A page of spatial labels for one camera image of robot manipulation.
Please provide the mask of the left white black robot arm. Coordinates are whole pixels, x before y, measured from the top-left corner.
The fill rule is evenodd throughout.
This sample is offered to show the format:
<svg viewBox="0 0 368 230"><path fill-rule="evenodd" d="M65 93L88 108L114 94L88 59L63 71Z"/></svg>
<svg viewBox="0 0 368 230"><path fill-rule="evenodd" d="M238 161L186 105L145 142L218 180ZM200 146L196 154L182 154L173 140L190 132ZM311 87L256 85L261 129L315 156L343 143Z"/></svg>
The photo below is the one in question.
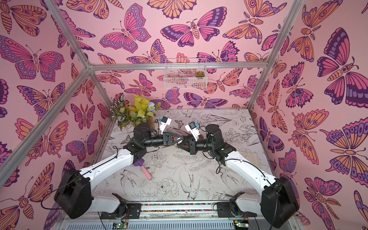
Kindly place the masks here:
<svg viewBox="0 0 368 230"><path fill-rule="evenodd" d="M114 218L124 218L127 203L118 194L99 195L94 189L107 177L121 169L137 163L148 151L148 147L166 147L184 141L184 136L169 131L153 135L148 123L133 130L133 137L116 154L99 163L76 170L66 171L54 196L55 202L70 219L86 213L106 213Z"/></svg>

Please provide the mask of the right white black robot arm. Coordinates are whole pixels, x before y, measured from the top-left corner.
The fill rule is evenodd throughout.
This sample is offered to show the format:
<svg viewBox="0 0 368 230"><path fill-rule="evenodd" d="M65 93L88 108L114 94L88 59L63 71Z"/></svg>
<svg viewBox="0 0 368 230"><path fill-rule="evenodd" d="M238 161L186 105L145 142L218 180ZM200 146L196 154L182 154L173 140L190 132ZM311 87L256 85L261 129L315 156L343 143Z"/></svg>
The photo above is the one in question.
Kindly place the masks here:
<svg viewBox="0 0 368 230"><path fill-rule="evenodd" d="M188 125L191 136L179 138L178 148L195 155L208 152L220 169L229 168L240 175L260 195L260 199L247 198L238 192L230 198L230 208L235 216L245 213L262 215L271 228L281 228L300 209L291 183L285 177L277 178L258 168L239 151L224 141L218 125L205 128L206 137L200 139L199 129Z"/></svg>

